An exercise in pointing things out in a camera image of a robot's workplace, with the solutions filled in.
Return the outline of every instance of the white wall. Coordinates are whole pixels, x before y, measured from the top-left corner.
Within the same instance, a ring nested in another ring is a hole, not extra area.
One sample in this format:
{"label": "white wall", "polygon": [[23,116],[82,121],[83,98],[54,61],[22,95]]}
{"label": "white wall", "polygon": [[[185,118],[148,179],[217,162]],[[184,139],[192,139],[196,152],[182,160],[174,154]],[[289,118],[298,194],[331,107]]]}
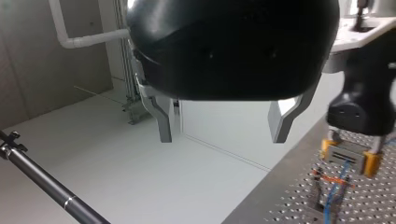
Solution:
{"label": "white wall", "polygon": [[342,73],[322,76],[311,106],[293,122],[285,144],[272,142],[267,121],[269,102],[183,101],[183,133],[263,169],[272,169],[325,114],[343,81]]}
{"label": "white wall", "polygon": [[[117,30],[114,0],[99,0],[99,9],[103,31],[110,32]],[[111,76],[124,79],[120,41],[113,40],[107,42],[106,49]]]}

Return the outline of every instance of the wire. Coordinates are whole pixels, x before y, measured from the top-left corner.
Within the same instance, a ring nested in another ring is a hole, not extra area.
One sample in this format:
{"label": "wire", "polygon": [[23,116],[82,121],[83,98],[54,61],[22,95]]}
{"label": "wire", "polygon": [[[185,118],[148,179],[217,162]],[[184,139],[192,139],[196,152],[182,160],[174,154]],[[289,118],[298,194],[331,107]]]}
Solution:
{"label": "wire", "polygon": [[[344,176],[347,173],[347,167],[349,165],[349,161],[346,161],[344,163],[344,168],[341,171],[341,174],[339,176],[340,179],[343,179]],[[335,189],[337,188],[338,184],[335,182],[332,185],[332,189],[329,192],[329,196],[327,197],[327,202],[326,205],[324,207],[324,224],[330,224],[331,218],[330,218],[330,205],[332,204],[332,196],[334,195]]]}

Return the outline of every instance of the metal pole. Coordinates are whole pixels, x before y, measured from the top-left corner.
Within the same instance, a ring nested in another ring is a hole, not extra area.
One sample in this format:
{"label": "metal pole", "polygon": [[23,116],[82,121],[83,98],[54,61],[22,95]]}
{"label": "metal pole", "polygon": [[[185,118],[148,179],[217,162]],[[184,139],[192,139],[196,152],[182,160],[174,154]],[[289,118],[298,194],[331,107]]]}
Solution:
{"label": "metal pole", "polygon": [[5,148],[7,158],[24,174],[43,189],[57,204],[79,223],[109,223],[104,217],[85,204],[73,192],[67,189],[43,168],[37,165],[22,151],[16,148]]}

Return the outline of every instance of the white floor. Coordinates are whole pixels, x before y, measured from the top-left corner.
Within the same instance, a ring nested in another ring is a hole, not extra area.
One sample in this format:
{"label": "white floor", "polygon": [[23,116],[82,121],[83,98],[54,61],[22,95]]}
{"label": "white floor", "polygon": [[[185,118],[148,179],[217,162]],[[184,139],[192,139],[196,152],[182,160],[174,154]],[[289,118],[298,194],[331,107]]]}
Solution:
{"label": "white floor", "polygon": [[[266,174],[179,133],[161,144],[154,119],[127,122],[95,96],[8,131],[112,223],[220,223]],[[0,170],[1,223],[75,223],[9,161]]]}

